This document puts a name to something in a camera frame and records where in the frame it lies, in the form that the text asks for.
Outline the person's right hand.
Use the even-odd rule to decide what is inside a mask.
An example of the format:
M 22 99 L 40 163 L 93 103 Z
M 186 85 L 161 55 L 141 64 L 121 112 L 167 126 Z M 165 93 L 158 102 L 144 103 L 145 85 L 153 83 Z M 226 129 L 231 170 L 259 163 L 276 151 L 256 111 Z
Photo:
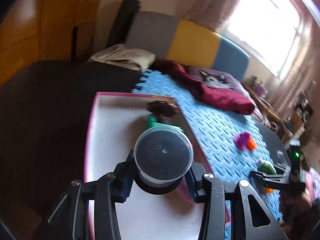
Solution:
M 285 222 L 310 209 L 311 204 L 312 199 L 307 189 L 296 195 L 284 191 L 280 192 L 279 211 L 282 213 L 283 221 Z

